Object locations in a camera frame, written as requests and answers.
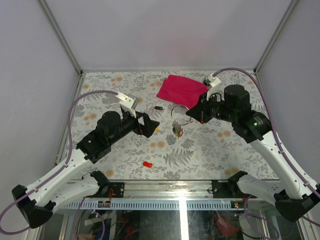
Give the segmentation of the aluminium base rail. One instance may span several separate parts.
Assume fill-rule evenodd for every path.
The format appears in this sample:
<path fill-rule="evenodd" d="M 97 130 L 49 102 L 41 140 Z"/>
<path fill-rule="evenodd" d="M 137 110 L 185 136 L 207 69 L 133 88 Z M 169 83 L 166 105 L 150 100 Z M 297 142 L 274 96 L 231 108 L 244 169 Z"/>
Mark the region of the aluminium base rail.
<path fill-rule="evenodd" d="M 187 198 L 231 199 L 244 196 L 238 189 L 230 189 L 227 181 L 195 180 L 195 181 L 156 181 L 128 180 L 111 181 L 103 187 L 89 177 L 64 183 L 60 186 L 50 183 L 35 192 L 36 200 L 41 204 L 48 201 L 72 202 L 82 198 L 119 200 L 119 199 L 155 199 L 169 200 L 182 196 Z"/>

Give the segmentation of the large metal keyring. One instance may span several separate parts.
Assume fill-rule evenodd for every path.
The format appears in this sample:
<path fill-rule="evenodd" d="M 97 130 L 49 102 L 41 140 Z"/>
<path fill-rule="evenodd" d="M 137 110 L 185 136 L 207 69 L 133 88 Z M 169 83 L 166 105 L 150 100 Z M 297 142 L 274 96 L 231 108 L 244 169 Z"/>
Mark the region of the large metal keyring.
<path fill-rule="evenodd" d="M 179 126 L 186 126 L 192 123 L 192 118 L 186 115 L 188 110 L 189 108 L 182 104 L 175 105 L 170 112 L 170 117 L 173 123 Z"/>

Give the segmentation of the magenta cloth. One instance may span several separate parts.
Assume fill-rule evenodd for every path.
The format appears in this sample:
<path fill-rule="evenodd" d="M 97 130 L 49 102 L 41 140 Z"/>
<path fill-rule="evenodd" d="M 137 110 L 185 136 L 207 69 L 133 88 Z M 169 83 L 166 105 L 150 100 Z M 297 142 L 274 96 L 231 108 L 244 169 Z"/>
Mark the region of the magenta cloth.
<path fill-rule="evenodd" d="M 156 96 L 191 109 L 197 104 L 199 96 L 207 91 L 208 88 L 199 81 L 184 76 L 169 75 Z"/>

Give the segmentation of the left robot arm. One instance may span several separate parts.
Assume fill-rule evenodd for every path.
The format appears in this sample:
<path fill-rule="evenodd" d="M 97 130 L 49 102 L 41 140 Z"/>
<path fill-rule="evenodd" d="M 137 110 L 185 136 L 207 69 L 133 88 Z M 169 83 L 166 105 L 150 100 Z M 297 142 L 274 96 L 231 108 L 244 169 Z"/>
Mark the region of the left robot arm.
<path fill-rule="evenodd" d="M 34 183 L 27 186 L 18 184 L 12 189 L 16 206 L 28 226 L 32 229 L 42 226 L 59 208 L 77 199 L 94 195 L 105 197 L 110 190 L 109 180 L 100 171 L 94 171 L 86 180 L 76 183 L 74 189 L 62 187 L 76 174 L 110 153 L 112 145 L 129 133 L 149 138 L 159 124 L 144 112 L 137 112 L 135 116 L 127 111 L 121 114 L 105 112 L 97 121 L 96 128 L 77 143 L 66 160 Z"/>

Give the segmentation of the red key tag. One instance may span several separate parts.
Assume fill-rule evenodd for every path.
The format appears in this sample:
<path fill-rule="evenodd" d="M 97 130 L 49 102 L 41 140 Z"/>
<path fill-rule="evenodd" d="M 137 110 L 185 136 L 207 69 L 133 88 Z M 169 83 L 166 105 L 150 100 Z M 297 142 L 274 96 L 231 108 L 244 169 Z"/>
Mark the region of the red key tag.
<path fill-rule="evenodd" d="M 144 161 L 144 162 L 142 163 L 142 165 L 143 165 L 144 167 L 147 167 L 147 168 L 152 168 L 152 167 L 153 167 L 153 164 L 150 163 L 150 162 L 147 162 L 147 161 Z"/>

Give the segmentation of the bunch of tagged keys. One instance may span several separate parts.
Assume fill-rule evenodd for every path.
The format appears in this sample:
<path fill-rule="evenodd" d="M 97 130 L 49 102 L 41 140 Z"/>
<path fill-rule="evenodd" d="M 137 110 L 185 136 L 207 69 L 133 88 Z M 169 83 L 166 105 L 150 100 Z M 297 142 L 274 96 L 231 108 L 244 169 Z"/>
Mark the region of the bunch of tagged keys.
<path fill-rule="evenodd" d="M 173 124 L 172 132 L 177 138 L 180 138 L 183 135 L 183 128 L 178 124 Z"/>

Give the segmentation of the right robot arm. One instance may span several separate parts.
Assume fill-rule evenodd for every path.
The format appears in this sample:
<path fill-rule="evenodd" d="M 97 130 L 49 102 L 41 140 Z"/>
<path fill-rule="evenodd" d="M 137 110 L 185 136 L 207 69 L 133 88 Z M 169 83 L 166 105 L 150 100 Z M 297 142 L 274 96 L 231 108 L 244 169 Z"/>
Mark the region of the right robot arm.
<path fill-rule="evenodd" d="M 288 221 L 295 222 L 316 206 L 320 199 L 320 185 L 291 159 L 295 173 L 286 161 L 291 157 L 285 146 L 276 140 L 271 122 L 266 115 L 252 109 L 250 94 L 238 84 L 228 85 L 224 93 L 206 93 L 199 96 L 197 104 L 186 115 L 204 124 L 211 119 L 229 122 L 235 133 L 250 144 L 268 163 L 280 183 L 255 178 L 239 171 L 228 179 L 228 192 L 233 197 L 242 194 L 260 198 L 277 209 Z"/>

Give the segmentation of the floral table mat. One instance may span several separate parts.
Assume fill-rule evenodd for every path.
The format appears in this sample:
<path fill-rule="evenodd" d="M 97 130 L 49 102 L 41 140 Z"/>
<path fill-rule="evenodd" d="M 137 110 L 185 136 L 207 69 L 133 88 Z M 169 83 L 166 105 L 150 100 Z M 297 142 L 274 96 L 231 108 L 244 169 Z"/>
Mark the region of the floral table mat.
<path fill-rule="evenodd" d="M 169 71 L 86 72 L 81 99 L 73 114 L 72 142 L 77 144 L 92 131 L 107 111 L 120 111 L 118 99 L 103 90 L 138 98 L 137 110 L 159 122 L 151 137 L 130 133 L 111 152 L 87 168 L 103 172 L 111 180 L 225 180 L 238 171 L 266 180 L 274 171 L 249 144 L 235 134 L 228 122 L 213 119 L 206 124 L 192 121 L 177 138 L 172 130 L 174 103 L 157 97 Z M 151 168 L 143 162 L 152 164 Z"/>

